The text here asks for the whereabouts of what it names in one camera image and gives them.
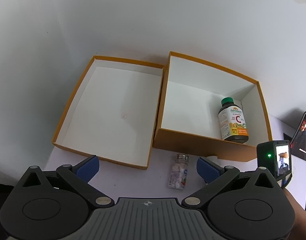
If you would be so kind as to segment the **person's right forearm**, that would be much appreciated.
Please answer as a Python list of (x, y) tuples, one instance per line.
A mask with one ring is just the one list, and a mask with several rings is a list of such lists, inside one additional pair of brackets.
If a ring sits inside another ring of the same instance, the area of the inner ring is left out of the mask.
[(295, 223), (288, 239), (306, 240), (306, 211), (287, 189), (283, 189), (283, 191), (295, 211)]

